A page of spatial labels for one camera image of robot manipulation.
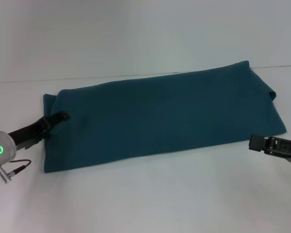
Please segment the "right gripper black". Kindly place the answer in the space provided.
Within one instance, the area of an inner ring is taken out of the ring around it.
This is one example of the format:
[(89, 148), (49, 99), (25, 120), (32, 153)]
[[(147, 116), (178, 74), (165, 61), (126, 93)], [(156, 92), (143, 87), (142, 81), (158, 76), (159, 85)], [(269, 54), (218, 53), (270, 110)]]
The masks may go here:
[(282, 158), (291, 163), (291, 140), (252, 134), (249, 140), (249, 149), (257, 152)]

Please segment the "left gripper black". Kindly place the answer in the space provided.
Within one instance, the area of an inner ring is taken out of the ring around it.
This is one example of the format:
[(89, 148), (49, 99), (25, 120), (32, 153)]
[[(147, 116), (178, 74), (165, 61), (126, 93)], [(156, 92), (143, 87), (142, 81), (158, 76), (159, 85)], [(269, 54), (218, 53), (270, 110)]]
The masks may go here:
[(57, 125), (69, 119), (70, 116), (66, 111), (59, 111), (50, 116), (42, 117), (35, 123), (8, 134), (13, 139), (17, 150), (27, 150), (33, 145), (38, 144), (41, 140), (48, 139), (52, 125)]

